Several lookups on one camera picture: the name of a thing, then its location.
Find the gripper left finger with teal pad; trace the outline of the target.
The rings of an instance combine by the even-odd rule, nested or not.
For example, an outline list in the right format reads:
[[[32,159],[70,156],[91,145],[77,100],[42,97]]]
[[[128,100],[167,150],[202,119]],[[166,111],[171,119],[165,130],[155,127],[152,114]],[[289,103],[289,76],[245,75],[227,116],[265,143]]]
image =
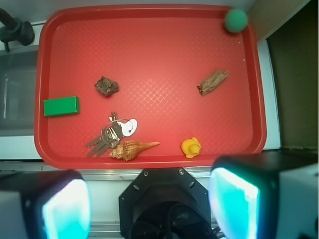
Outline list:
[[[89,185],[77,171],[0,177],[2,239],[86,239],[91,218]]]

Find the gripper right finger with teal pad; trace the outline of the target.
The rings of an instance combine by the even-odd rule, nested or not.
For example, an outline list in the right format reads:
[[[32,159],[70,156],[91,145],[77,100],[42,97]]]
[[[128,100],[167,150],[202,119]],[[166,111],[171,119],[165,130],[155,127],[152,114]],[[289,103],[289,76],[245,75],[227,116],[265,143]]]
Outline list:
[[[212,165],[208,197],[228,239],[316,239],[318,155],[264,151],[221,156]]]

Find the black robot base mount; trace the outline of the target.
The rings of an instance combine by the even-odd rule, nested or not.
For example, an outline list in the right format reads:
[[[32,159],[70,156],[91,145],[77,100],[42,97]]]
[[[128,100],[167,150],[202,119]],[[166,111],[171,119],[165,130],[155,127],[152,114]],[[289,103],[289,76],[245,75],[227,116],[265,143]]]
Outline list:
[[[215,239],[208,191],[181,168],[145,169],[119,196],[126,239]]]

